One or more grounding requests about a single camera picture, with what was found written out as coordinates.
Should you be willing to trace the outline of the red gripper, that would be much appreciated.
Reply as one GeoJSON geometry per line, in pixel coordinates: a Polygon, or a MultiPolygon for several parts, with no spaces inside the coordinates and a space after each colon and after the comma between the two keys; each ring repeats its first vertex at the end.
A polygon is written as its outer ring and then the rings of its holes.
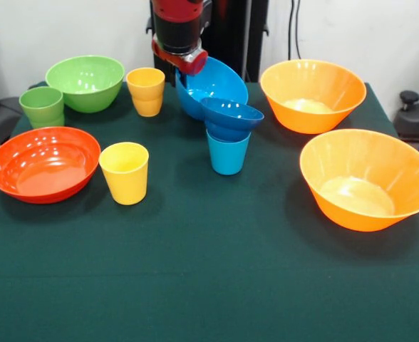
{"type": "Polygon", "coordinates": [[[156,35],[152,37],[153,53],[160,59],[176,67],[179,71],[181,84],[187,83],[187,75],[197,75],[205,66],[208,52],[202,48],[202,39],[198,38],[197,45],[187,53],[173,53],[160,46],[156,35]]]}

